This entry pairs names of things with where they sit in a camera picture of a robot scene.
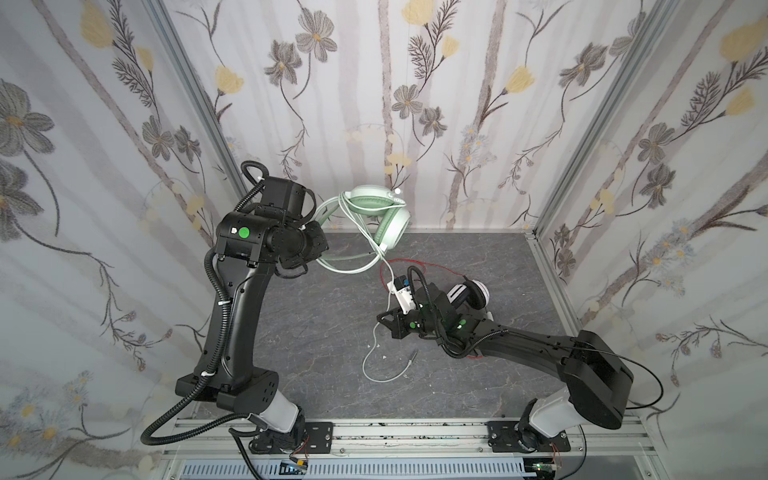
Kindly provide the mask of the green white headphones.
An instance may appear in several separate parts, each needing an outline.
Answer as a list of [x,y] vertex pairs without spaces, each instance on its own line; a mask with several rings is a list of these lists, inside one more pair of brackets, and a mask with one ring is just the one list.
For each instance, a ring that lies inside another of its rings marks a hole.
[[[325,269],[339,274],[363,273],[386,259],[388,251],[394,249],[404,235],[411,220],[411,213],[400,190],[383,186],[361,185],[344,191],[321,203],[313,220],[322,226],[333,214],[341,213],[349,220],[369,246],[369,252],[348,257],[322,256],[318,263]],[[363,266],[341,269],[334,261],[349,261],[359,258],[370,260]]]

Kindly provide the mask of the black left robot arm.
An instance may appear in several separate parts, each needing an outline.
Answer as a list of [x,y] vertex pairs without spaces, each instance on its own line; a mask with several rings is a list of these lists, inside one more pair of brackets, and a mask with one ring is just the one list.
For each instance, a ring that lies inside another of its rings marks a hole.
[[[327,250],[325,234],[304,202],[314,193],[271,175],[258,161],[241,171],[252,187],[217,227],[203,265],[215,291],[209,331],[195,369],[178,379],[180,401],[141,434],[147,446],[181,442],[235,420],[255,425],[253,437],[273,433],[272,446],[289,449],[305,438],[299,406],[279,390],[277,372],[253,363],[263,300],[273,277],[295,279]],[[158,430],[194,401],[211,402],[225,416],[187,432],[160,436]]]

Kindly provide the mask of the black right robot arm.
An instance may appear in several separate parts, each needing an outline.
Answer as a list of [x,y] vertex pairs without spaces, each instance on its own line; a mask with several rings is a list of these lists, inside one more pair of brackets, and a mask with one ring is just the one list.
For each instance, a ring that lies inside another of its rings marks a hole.
[[591,424],[617,430],[629,410],[644,406],[630,399],[634,360],[615,353],[596,333],[544,335],[501,325],[487,310],[490,292],[464,278],[444,291],[409,266],[384,281],[395,305],[377,317],[395,339],[416,335],[432,340],[450,358],[501,358],[557,378],[563,386],[529,401],[506,432],[489,433],[491,447],[521,453],[555,451],[567,429]]

